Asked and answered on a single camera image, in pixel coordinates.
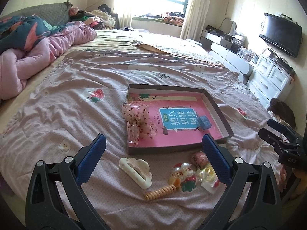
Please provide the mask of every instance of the blue label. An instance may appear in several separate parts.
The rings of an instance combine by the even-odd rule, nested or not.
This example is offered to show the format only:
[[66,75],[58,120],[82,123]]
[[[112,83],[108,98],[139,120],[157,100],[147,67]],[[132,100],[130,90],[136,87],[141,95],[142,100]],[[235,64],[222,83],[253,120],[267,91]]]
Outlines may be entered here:
[[196,129],[197,115],[192,108],[160,108],[163,126],[168,130]]

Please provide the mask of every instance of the gray pillow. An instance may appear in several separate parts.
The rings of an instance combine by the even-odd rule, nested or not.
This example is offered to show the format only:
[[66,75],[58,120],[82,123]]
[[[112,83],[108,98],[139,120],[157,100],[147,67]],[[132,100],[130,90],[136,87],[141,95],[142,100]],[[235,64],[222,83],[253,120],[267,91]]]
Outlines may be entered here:
[[67,0],[64,3],[52,3],[38,6],[32,6],[20,9],[2,18],[11,16],[26,16],[29,17],[36,14],[40,18],[47,21],[52,26],[59,26],[69,22],[69,10],[73,5]]

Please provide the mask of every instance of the box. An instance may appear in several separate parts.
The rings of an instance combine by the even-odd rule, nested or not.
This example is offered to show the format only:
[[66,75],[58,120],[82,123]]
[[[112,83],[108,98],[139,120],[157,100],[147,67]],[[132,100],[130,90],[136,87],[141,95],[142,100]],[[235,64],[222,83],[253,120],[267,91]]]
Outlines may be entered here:
[[[204,134],[210,133],[218,143],[234,135],[223,113],[205,89],[129,84],[126,103],[149,106],[150,121],[157,126],[156,135],[128,145],[129,154],[160,154],[200,148]],[[198,117],[206,116],[211,128],[202,130]]]

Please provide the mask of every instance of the screw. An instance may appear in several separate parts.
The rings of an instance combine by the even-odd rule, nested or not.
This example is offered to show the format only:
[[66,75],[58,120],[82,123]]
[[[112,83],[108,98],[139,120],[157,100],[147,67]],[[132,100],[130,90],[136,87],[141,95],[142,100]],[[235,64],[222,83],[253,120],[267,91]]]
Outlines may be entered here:
[[37,167],[40,167],[40,166],[42,166],[43,164],[44,164],[44,161],[40,160],[40,161],[38,161],[38,162],[36,163],[36,166],[37,166]]
[[65,158],[65,162],[66,163],[71,163],[73,161],[73,157],[72,156],[68,156]]
[[264,162],[265,167],[270,168],[271,164],[269,162]]
[[241,157],[236,157],[235,162],[236,163],[243,163],[243,159]]

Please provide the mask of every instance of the pink comforter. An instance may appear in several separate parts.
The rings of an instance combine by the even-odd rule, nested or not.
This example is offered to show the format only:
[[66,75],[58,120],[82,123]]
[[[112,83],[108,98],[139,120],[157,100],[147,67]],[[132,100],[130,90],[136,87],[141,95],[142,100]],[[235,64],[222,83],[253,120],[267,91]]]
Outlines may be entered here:
[[27,55],[9,49],[0,56],[0,99],[13,98],[24,89],[27,79],[38,73],[72,45],[96,38],[96,31],[80,21],[62,32],[42,39]]

